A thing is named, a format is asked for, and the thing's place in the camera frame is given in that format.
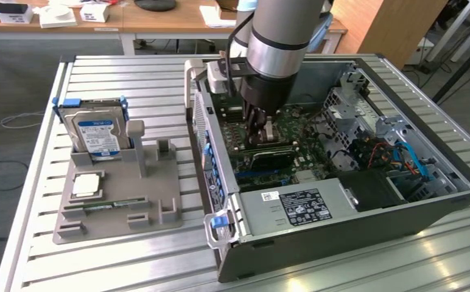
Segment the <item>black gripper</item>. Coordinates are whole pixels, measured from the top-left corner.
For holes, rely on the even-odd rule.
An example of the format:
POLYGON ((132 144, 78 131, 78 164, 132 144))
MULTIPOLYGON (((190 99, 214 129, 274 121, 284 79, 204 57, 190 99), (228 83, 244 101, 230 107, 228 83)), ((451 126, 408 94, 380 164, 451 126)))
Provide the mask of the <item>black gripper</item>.
POLYGON ((283 107, 295 83, 295 75, 286 78, 268 78, 263 75, 247 75, 242 78, 240 96, 243 98, 244 117, 252 110, 268 116, 283 107))

